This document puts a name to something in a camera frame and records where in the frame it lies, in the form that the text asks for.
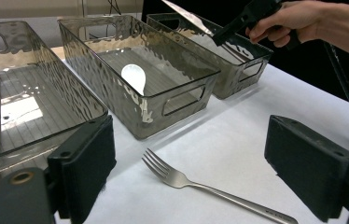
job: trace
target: human hand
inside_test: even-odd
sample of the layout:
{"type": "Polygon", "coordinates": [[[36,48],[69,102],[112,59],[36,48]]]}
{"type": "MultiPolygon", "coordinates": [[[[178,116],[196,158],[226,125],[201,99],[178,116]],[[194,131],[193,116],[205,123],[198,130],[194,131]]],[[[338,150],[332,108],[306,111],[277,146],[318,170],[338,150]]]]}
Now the human hand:
{"type": "Polygon", "coordinates": [[[322,6],[319,1],[284,2],[276,13],[260,20],[252,30],[246,29],[246,34],[253,43],[268,37],[277,48],[288,44],[291,30],[297,30],[301,43],[314,40],[322,6]]]}

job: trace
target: table surface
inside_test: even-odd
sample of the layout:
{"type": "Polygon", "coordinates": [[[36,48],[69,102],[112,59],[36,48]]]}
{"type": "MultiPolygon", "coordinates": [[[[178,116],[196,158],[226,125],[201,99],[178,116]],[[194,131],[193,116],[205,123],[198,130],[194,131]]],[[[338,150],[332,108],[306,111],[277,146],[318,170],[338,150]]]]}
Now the table surface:
{"type": "MultiPolygon", "coordinates": [[[[294,217],[323,223],[264,158],[270,115],[295,119],[349,150],[349,103],[267,65],[259,82],[136,140],[114,117],[116,167],[86,223],[272,223],[194,188],[174,189],[142,162],[150,148],[189,179],[294,217]]],[[[59,219],[58,223],[69,223],[59,219]]],[[[338,219],[346,223],[343,208],[338,219]]]]}

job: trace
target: table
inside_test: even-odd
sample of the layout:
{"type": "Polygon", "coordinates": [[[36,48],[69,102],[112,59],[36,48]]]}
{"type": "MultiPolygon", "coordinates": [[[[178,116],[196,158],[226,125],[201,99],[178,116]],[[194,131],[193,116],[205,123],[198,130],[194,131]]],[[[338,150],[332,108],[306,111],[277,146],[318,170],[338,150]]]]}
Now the table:
{"type": "MultiPolygon", "coordinates": [[[[259,82],[138,141],[114,117],[117,165],[86,223],[272,223],[203,191],[166,186],[142,157],[153,150],[189,179],[294,217],[323,223],[264,159],[270,115],[295,119],[349,150],[349,103],[267,65],[259,82]]],[[[58,223],[70,223],[59,219],[58,223]]],[[[339,219],[346,223],[343,208],[339,219]]]]}

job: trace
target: metal fork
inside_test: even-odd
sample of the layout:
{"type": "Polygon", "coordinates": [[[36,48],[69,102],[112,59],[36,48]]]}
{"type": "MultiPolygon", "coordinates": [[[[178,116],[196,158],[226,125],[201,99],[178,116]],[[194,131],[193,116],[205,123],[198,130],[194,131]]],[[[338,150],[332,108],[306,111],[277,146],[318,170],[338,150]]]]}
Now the metal fork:
{"type": "Polygon", "coordinates": [[[232,203],[236,203],[245,209],[248,209],[254,213],[257,213],[260,216],[266,217],[277,223],[283,223],[283,224],[298,223],[295,218],[285,215],[283,213],[277,212],[275,210],[264,207],[257,203],[249,202],[248,200],[236,197],[224,191],[213,189],[211,187],[188,180],[183,173],[181,173],[180,171],[176,170],[175,168],[170,166],[168,163],[163,161],[149,148],[147,149],[145,157],[142,158],[142,160],[147,165],[147,167],[152,171],[152,173],[154,173],[154,175],[156,175],[163,183],[171,187],[174,187],[177,189],[182,189],[183,187],[193,187],[196,189],[202,189],[207,192],[213,193],[216,196],[222,197],[223,199],[226,199],[232,203]]]}

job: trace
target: gray translucent bin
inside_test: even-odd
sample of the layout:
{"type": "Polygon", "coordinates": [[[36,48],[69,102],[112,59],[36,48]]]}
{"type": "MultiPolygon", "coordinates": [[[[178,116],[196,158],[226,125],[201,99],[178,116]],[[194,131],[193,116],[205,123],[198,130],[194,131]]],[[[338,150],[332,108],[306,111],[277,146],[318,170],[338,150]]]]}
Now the gray translucent bin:
{"type": "MultiPolygon", "coordinates": [[[[213,34],[222,28],[199,18],[213,34]]],[[[213,89],[213,94],[219,99],[225,99],[257,83],[272,56],[272,50],[252,44],[241,35],[234,35],[227,45],[244,55],[243,60],[237,60],[178,13],[149,14],[147,24],[220,68],[221,73],[213,89]]]]}
{"type": "Polygon", "coordinates": [[[47,156],[105,105],[24,21],[0,22],[0,176],[47,156]]]}
{"type": "Polygon", "coordinates": [[[204,108],[219,69],[132,16],[58,21],[66,61],[136,139],[204,108]],[[146,74],[144,94],[121,76],[127,64],[146,74]]]}

